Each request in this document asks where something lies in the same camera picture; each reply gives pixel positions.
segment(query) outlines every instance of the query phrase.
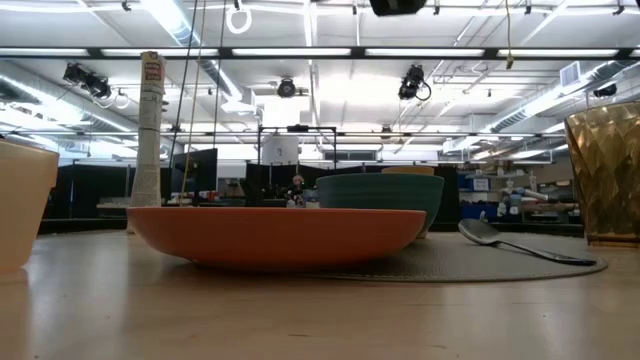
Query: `bowl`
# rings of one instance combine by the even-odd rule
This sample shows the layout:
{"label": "bowl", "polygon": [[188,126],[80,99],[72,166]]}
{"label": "bowl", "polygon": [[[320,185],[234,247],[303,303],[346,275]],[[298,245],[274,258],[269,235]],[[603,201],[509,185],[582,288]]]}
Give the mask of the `bowl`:
{"label": "bowl", "polygon": [[382,169],[382,173],[433,175],[433,168],[429,166],[392,166]]}
{"label": "bowl", "polygon": [[402,250],[423,211],[296,208],[129,208],[154,249],[198,264],[250,271],[328,269]]}
{"label": "bowl", "polygon": [[348,174],[319,178],[316,186],[322,208],[425,211],[424,232],[438,215],[444,179],[415,174]]}
{"label": "bowl", "polygon": [[31,255],[58,156],[0,140],[0,273],[18,270]]}

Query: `woven placemat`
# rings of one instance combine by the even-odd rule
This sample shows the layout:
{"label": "woven placemat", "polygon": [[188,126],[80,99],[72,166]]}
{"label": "woven placemat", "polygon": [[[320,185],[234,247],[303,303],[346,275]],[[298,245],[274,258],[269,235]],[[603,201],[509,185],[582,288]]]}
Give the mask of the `woven placemat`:
{"label": "woven placemat", "polygon": [[593,266],[570,266],[540,259],[519,250],[472,243],[459,233],[429,233],[400,253],[341,270],[304,276],[393,282],[478,282],[551,279],[587,275],[607,268],[589,253],[579,238],[502,233],[501,239],[563,255],[597,261]]}

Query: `teal bowl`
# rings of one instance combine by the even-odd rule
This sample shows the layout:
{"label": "teal bowl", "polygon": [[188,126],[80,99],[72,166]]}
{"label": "teal bowl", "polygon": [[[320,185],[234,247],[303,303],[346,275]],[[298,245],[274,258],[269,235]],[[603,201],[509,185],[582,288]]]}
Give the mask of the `teal bowl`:
{"label": "teal bowl", "polygon": [[426,211],[424,232],[438,215],[444,179],[416,174],[348,174],[319,178],[316,185],[323,208]]}

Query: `spoon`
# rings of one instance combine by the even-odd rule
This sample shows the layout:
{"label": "spoon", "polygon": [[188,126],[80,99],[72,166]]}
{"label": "spoon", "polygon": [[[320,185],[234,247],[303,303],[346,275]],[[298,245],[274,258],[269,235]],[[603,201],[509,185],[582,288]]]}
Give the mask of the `spoon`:
{"label": "spoon", "polygon": [[527,246],[500,240],[499,239],[500,232],[498,232],[498,230],[494,229],[491,225],[476,219],[461,220],[458,223],[458,229],[460,229],[460,232],[462,233],[462,235],[464,235],[467,239],[479,245],[485,245],[485,246],[498,246],[500,244],[509,245],[516,249],[526,251],[539,258],[543,258],[546,260],[550,260],[550,261],[561,263],[561,264],[567,264],[567,265],[591,266],[596,264],[595,260],[580,259],[572,256],[556,254],[550,251],[533,249]]}

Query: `table surface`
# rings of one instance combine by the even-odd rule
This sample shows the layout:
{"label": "table surface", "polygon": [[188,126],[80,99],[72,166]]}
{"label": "table surface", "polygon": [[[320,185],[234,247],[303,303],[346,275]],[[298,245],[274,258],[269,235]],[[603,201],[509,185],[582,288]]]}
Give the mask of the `table surface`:
{"label": "table surface", "polygon": [[407,284],[203,271],[124,232],[0,276],[0,358],[638,359],[640,253],[585,277]]}

